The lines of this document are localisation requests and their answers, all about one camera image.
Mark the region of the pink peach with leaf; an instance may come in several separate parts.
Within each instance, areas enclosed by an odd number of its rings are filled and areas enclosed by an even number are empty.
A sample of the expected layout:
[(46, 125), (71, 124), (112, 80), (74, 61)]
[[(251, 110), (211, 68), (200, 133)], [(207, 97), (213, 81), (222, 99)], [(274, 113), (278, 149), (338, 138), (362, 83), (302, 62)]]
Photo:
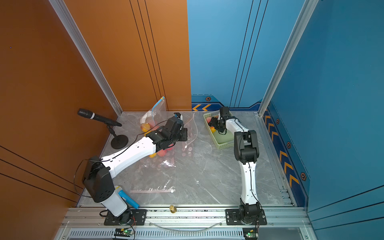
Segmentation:
[(160, 157), (164, 157), (164, 156), (166, 156), (166, 154), (167, 154), (167, 150), (160, 150), (160, 151), (157, 152), (157, 154), (158, 154), (158, 156), (160, 156)]

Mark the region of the pink-dotted zip bag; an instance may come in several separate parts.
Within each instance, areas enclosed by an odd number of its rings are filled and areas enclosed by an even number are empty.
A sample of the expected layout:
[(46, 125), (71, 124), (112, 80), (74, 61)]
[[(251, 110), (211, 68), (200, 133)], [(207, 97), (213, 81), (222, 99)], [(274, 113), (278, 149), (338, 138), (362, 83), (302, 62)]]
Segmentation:
[(174, 147), (170, 147), (165, 149), (167, 150), (167, 154), (164, 157), (158, 156), (158, 154), (154, 158), (145, 157), (140, 160), (140, 168), (145, 169), (166, 169), (166, 168), (174, 168), (176, 166), (176, 151)]
[(195, 120), (195, 112), (188, 116), (185, 122), (185, 128), (188, 130), (187, 141), (182, 142), (182, 158), (191, 158), (194, 153), (194, 142), (198, 136), (198, 127)]

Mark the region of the clear blue-zipper zip bag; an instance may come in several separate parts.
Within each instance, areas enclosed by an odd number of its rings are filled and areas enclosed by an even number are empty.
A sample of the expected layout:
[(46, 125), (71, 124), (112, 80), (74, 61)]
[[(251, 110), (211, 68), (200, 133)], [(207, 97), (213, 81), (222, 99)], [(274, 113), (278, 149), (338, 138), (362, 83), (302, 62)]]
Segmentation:
[(155, 105), (141, 117), (140, 126), (141, 124), (148, 123), (153, 128), (160, 122), (165, 121), (167, 116), (166, 103), (166, 98), (161, 97)]

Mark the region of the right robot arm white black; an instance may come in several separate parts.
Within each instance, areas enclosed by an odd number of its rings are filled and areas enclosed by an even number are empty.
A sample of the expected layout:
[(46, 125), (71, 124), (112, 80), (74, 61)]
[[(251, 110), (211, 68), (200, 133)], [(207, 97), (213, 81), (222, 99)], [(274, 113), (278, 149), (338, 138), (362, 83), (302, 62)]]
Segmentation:
[(228, 107), (220, 108), (218, 117), (212, 117), (208, 125), (220, 134), (230, 132), (234, 136), (234, 156), (241, 167), (242, 177), (240, 221), (257, 226), (262, 211), (256, 190), (256, 166), (260, 156), (257, 132), (243, 126)]

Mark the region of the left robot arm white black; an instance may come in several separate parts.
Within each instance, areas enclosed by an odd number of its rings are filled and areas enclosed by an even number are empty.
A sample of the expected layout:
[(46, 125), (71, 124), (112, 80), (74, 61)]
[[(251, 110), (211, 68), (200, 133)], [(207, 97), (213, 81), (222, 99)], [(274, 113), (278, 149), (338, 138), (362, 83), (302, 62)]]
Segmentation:
[(119, 195), (113, 178), (139, 160), (187, 140), (188, 129), (184, 127), (183, 117), (174, 113), (164, 126), (150, 131), (129, 147), (101, 159), (90, 158), (82, 182), (95, 203), (102, 204), (120, 223), (129, 224), (129, 204)]

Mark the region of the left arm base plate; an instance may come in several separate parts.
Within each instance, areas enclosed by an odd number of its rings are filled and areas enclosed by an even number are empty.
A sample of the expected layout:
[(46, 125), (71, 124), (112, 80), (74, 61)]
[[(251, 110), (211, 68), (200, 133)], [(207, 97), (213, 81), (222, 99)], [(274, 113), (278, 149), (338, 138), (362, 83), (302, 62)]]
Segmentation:
[(147, 217), (147, 210), (127, 209), (119, 217), (107, 211), (105, 216), (105, 226), (143, 226)]

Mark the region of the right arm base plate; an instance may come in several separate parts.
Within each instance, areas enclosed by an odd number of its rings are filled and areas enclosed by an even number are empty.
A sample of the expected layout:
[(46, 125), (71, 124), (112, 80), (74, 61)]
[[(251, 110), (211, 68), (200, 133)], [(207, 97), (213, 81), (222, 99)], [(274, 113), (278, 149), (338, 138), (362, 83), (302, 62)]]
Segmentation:
[(266, 226), (267, 216), (264, 210), (257, 211), (254, 214), (241, 213), (239, 209), (226, 209), (226, 224), (228, 226), (235, 225), (256, 225), (256, 226)]

